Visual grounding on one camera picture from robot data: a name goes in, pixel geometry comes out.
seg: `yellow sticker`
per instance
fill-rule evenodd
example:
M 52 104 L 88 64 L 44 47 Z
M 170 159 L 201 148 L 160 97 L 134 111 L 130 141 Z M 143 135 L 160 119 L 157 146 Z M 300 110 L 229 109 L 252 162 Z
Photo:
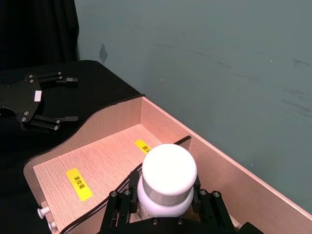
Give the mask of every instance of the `yellow sticker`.
M 81 201 L 85 201 L 93 196 L 86 181 L 84 181 L 77 168 L 70 169 L 66 172 L 66 175 L 69 181 L 72 183 L 72 186 L 76 190 L 76 193 L 78 194 Z
M 135 144 L 146 154 L 152 149 L 143 140 L 137 140 Z

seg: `white bottle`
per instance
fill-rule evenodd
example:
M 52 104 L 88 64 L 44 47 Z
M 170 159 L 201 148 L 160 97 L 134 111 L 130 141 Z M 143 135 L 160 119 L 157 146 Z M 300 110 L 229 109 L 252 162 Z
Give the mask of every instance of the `white bottle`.
M 192 203 L 196 177 L 195 160 L 186 149 L 175 144 L 153 148 L 137 187 L 142 219 L 183 215 Z

